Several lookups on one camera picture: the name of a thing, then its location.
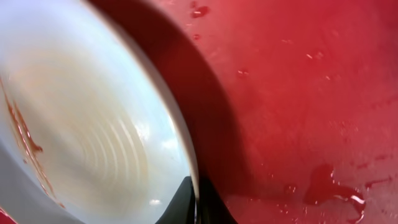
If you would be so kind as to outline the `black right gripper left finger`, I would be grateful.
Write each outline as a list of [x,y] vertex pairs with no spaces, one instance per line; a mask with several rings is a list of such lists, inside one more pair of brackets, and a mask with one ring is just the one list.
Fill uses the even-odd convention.
[[192,179],[186,176],[163,215],[155,224],[195,224],[196,200]]

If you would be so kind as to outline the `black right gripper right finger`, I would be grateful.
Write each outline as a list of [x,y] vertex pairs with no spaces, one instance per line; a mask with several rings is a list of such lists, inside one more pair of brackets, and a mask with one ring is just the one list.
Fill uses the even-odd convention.
[[201,224],[238,224],[207,178],[200,180],[199,211]]

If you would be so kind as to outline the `white plate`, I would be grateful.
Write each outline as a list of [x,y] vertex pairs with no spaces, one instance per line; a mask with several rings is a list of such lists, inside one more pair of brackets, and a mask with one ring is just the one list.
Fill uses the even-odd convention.
[[1,2],[1,209],[17,223],[156,223],[198,169],[167,84],[87,1]]

